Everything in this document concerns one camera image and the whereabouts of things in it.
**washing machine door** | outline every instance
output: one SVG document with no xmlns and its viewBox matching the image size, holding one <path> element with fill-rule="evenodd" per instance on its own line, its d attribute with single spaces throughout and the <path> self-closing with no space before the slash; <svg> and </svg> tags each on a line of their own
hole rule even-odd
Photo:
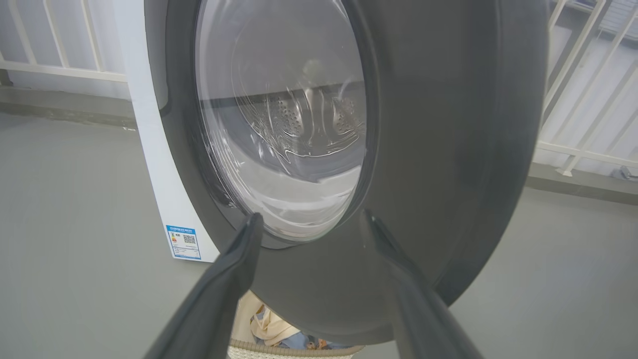
<svg viewBox="0 0 638 359">
<path fill-rule="evenodd" d="M 145 4 L 164 131 L 220 251 L 250 213 L 252 290 L 301 330 L 392 339 L 365 212 L 450 305 L 488 260 L 533 153 L 546 4 Z"/>
</svg>

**door glass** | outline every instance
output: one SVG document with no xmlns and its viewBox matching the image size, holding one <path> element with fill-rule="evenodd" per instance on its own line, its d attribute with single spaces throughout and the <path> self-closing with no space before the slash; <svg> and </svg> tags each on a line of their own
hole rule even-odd
<svg viewBox="0 0 638 359">
<path fill-rule="evenodd" d="M 347 208 L 366 96 L 339 0 L 202 1 L 195 68 L 207 147 L 236 205 L 308 241 Z"/>
</svg>

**qr code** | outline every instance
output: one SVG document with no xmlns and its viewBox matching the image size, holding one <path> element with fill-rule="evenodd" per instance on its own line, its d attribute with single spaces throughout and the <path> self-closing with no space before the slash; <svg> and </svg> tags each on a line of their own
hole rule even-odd
<svg viewBox="0 0 638 359">
<path fill-rule="evenodd" d="M 195 244 L 195 236 L 184 235 L 184 243 Z"/>
</svg>

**sticker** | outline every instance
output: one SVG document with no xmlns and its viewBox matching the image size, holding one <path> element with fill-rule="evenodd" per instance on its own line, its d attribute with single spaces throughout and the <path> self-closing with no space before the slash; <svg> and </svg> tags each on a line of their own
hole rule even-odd
<svg viewBox="0 0 638 359">
<path fill-rule="evenodd" d="M 192 228 L 176 227 L 167 225 L 168 237 L 170 245 L 173 247 L 175 257 L 201 259 L 199 253 L 199 245 L 197 244 L 197 235 Z"/>
</svg>

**floor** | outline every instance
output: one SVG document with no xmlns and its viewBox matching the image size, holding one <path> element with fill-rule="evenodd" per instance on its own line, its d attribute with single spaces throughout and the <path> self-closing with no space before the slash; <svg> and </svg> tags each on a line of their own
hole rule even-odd
<svg viewBox="0 0 638 359">
<path fill-rule="evenodd" d="M 170 257 L 116 127 L 0 114 L 0 233 L 3 359 L 140 358 L 207 266 Z M 486 358 L 628 358 L 637 279 L 638 207 L 527 188 L 452 312 Z"/>
</svg>

